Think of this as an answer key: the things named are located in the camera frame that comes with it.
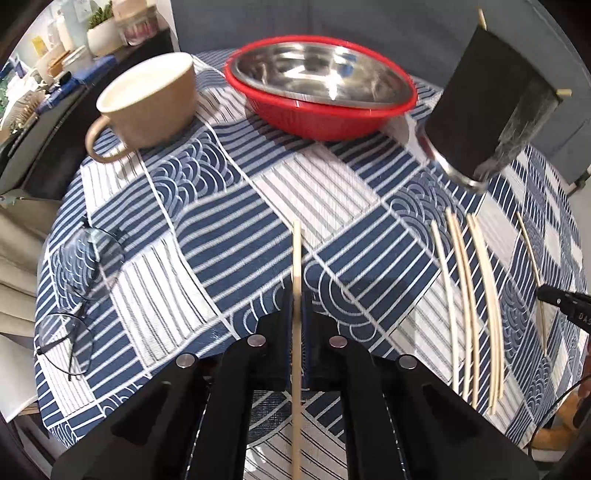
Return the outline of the glass candle jar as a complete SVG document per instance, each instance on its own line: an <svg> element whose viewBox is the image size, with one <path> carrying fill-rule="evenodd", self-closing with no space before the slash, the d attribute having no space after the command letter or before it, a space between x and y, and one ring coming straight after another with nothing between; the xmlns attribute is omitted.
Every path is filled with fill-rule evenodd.
<svg viewBox="0 0 591 480"><path fill-rule="evenodd" d="M159 32L157 9L144 0L112 1L116 27L128 46L137 46Z"/></svg>

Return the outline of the chopstick in holder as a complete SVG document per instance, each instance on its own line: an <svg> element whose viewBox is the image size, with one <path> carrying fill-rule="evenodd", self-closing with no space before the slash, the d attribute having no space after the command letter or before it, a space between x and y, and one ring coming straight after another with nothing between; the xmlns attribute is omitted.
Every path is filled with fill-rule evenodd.
<svg viewBox="0 0 591 480"><path fill-rule="evenodd" d="M485 18L485 14L482 8L478 9L478 23L479 26L483 29L483 30L487 30L488 26L487 26L487 21Z"/></svg>

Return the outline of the stainless steel bowl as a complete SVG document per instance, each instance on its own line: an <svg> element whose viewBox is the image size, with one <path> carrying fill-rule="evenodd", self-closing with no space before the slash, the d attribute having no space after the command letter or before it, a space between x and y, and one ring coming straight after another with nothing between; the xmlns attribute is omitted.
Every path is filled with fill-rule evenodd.
<svg viewBox="0 0 591 480"><path fill-rule="evenodd" d="M361 50L312 41L280 41L239 53L229 62L238 81L283 98L356 109L400 107L411 83Z"/></svg>

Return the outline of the black chopstick holder cup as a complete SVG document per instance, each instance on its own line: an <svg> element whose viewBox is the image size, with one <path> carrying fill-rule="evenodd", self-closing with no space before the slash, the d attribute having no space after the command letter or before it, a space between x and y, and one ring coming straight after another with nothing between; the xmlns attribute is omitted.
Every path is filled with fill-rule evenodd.
<svg viewBox="0 0 591 480"><path fill-rule="evenodd" d="M525 57L479 26L417 139L452 181L480 193L561 103Z"/></svg>

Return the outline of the red plastic basin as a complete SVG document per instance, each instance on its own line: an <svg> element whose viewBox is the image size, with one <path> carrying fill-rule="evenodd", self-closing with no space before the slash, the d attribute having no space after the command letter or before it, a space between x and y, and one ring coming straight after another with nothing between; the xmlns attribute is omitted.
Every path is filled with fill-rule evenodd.
<svg viewBox="0 0 591 480"><path fill-rule="evenodd" d="M356 109L349 107L315 104L301 100L283 98L253 89L233 76L229 69L229 62L239 53L257 46L269 45L280 41L312 41L332 45L343 45L356 48L378 60L384 60L387 65L401 73L413 88L412 99L401 105L389 109ZM396 63L385 56L358 44L315 35L287 35L271 37L249 43L233 52L224 65L224 76L228 84L245 95L250 106L259 117L266 120L277 129L315 141L351 140L374 133L394 117L401 116L412 110L418 101L418 93L411 77Z"/></svg>

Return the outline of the blue box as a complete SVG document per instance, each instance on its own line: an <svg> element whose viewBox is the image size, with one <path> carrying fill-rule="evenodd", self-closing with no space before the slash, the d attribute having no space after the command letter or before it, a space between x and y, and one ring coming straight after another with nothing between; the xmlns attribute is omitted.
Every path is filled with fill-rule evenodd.
<svg viewBox="0 0 591 480"><path fill-rule="evenodd" d="M63 99L71 95L79 87L88 87L102 77L117 63L114 55L107 55L94 61L90 67L75 73L68 73L65 80L60 80L58 86L35 108L35 113L41 115L56 107Z"/></svg>

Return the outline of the beige ceramic mug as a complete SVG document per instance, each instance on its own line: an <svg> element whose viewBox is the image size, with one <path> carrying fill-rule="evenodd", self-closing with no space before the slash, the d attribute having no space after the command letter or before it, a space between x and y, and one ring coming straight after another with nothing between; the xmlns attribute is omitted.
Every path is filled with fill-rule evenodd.
<svg viewBox="0 0 591 480"><path fill-rule="evenodd" d="M99 163L120 160L180 133L197 111L193 58L171 52L149 58L120 74L98 96L100 113L85 136L87 154ZM94 149L98 135L111 129L124 148L103 156Z"/></svg>

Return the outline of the blue patterned tablecloth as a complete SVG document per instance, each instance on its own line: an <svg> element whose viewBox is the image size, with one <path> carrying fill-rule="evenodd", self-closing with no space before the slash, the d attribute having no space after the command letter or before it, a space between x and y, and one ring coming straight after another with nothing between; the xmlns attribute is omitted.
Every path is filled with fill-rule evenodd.
<svg viewBox="0 0 591 480"><path fill-rule="evenodd" d="M315 142L287 134L256 115L228 84L224 65L230 55L192 57L197 118L177 139L111 163L86 159L65 195L42 261L35 341L40 321L57 307L57 250L83 217L121 234L125 260L110 294L89 310L90 371L69 381L36 357L45 427L67 451L177 356L222 354L255 334L266 315L286 314L287 389L253 394L241 479L293 479L291 321L298 219L302 479L350 479L341 398L304 382L304 309L332 318L339 335L370 354L417 357L452 389L448 308L431 232L436 220L458 326L459 392L452 390L464 400L464 324L445 214L450 207L467 248L478 314L475 410L534 462L531 441L585 378L588 342L558 307L543 303L548 332L543 354L537 288L516 216L517 211L523 216L542 285L583 291L579 232L555 168L527 146L485 191L455 183L425 156L417 139L418 125L443 94L423 82L415 83L418 101L408 114L367 136ZM482 229L499 296L504 395L496 405L485 287L470 215Z"/></svg>

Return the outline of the black side cabinet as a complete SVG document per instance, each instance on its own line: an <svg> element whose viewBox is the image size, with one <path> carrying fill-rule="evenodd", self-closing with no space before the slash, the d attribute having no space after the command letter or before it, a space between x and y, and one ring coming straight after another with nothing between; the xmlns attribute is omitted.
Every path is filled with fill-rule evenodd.
<svg viewBox="0 0 591 480"><path fill-rule="evenodd" d="M106 86L132 66L173 50L168 28L136 47L117 51L87 85L80 85L40 115L17 143L1 175L1 193L59 200L86 158L84 138L99 117L96 100Z"/></svg>

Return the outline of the small potted plant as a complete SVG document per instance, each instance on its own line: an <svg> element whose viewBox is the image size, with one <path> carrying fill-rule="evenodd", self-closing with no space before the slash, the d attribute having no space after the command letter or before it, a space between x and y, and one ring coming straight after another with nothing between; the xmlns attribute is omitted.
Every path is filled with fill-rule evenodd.
<svg viewBox="0 0 591 480"><path fill-rule="evenodd" d="M94 57L109 55L123 46L111 1L93 11L87 25L87 42Z"/></svg>

